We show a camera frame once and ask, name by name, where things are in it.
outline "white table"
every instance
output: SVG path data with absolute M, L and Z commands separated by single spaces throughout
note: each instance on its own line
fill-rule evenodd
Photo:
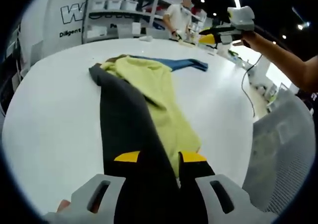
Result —
M 194 58 L 207 72 L 172 73 L 180 109 L 202 140 L 200 153 L 212 169 L 242 186 L 252 144 L 252 108 L 241 90 L 244 70 L 199 48 L 177 42 L 118 39 L 51 55 L 34 65 L 18 87 L 4 121 L 2 142 L 18 185 L 40 213 L 103 173 L 99 125 L 100 87 L 88 68 L 120 54 Z M 249 89 L 248 78 L 244 87 Z

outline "person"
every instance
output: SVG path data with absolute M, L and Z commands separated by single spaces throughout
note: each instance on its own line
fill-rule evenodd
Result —
M 298 88 L 310 93 L 318 92 L 318 56 L 304 62 L 257 33 L 245 32 L 242 36 L 253 50 L 275 64 Z M 241 46 L 243 42 L 233 45 Z
M 181 4 L 170 5 L 165 12 L 163 22 L 174 37 L 190 35 L 191 7 L 192 1 L 184 0 Z

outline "clothing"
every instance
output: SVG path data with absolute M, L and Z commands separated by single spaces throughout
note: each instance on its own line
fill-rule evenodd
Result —
M 186 27 L 191 23 L 191 14 L 186 12 L 181 4 L 172 4 L 164 13 L 170 16 L 170 22 L 174 29 L 185 34 Z
M 90 68 L 89 73 L 101 87 L 100 129 L 104 171 L 108 169 L 107 163 L 119 155 L 146 150 L 166 173 L 173 173 L 144 96 L 126 81 L 106 73 L 100 64 Z
M 142 57 L 142 56 L 132 56 L 132 57 L 160 62 L 160 63 L 172 68 L 172 71 L 183 69 L 186 67 L 194 67 L 194 68 L 202 70 L 204 72 L 206 72 L 208 70 L 207 63 L 201 62 L 201 61 L 196 60 L 196 59 L 172 60 L 172 59 L 154 59 L 154 58 L 148 58 L 148 57 Z
M 178 176 L 178 152 L 197 152 L 201 143 L 175 102 L 171 68 L 157 61 L 129 56 L 115 62 L 105 62 L 101 68 L 126 80 L 144 95 L 157 133 Z

